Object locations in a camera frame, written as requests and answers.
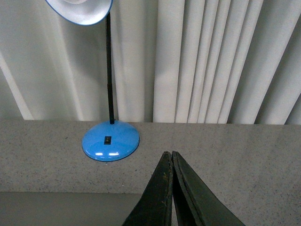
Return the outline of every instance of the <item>lamp shade rim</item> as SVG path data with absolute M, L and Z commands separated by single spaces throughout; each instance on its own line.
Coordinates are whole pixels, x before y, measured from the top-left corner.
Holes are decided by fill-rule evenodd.
M 64 0 L 45 0 L 62 18 L 78 25 L 89 26 L 101 22 L 110 12 L 113 0 L 87 0 L 72 4 Z

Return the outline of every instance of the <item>power switch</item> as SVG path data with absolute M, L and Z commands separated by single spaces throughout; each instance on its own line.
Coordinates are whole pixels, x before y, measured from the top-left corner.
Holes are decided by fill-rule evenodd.
M 105 136 L 104 137 L 104 144 L 105 145 L 110 145 L 111 144 L 111 139 L 112 139 L 111 136 Z

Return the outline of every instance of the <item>desk lamp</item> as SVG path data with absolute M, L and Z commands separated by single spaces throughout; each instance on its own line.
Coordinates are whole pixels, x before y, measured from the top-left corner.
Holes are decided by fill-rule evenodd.
M 82 148 L 87 156 L 98 161 L 116 161 L 129 156 L 139 145 L 139 134 L 129 123 L 114 119 L 110 21 L 113 0 L 46 0 L 46 2 L 57 14 L 74 24 L 93 25 L 106 19 L 110 120 L 88 130 L 82 139 Z

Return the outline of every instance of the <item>lamp base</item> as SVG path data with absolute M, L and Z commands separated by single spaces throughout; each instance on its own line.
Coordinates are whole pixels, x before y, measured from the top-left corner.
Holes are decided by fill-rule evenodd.
M 82 139 L 87 156 L 97 161 L 116 161 L 133 153 L 139 145 L 138 131 L 129 123 L 102 122 L 92 127 Z

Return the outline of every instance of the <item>white vertical blind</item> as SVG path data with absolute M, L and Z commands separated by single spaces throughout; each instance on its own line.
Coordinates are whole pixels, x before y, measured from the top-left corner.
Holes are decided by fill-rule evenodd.
M 114 0 L 115 117 L 301 124 L 301 1 Z M 104 21 L 3 0 L 0 118 L 107 120 Z
M 246 56 L 253 37 L 253 32 L 261 10 L 262 2 L 263 0 L 249 1 L 218 123 L 227 123 L 240 75 L 245 64 Z
M 247 6 L 246 0 L 231 2 L 206 112 L 206 123 L 218 121 Z
M 175 122 L 186 123 L 190 106 L 205 1 L 185 2 Z
M 211 94 L 214 74 L 221 50 L 222 38 L 228 17 L 230 0 L 220 1 L 217 8 L 214 30 L 207 60 L 206 72 L 204 77 L 204 86 L 198 113 L 198 123 L 204 123 Z
M 301 20 L 286 47 L 256 123 L 284 124 L 301 94 Z
M 206 1 L 202 31 L 199 40 L 197 65 L 194 75 L 193 90 L 191 94 L 190 110 L 188 115 L 188 122 L 197 123 L 199 107 L 202 98 L 204 76 L 212 39 L 212 32 L 214 28 L 215 16 L 218 6 L 218 0 Z
M 155 122 L 174 122 L 181 55 L 184 0 L 159 0 L 156 46 Z
M 264 1 L 230 122 L 253 124 L 301 13 L 300 0 Z

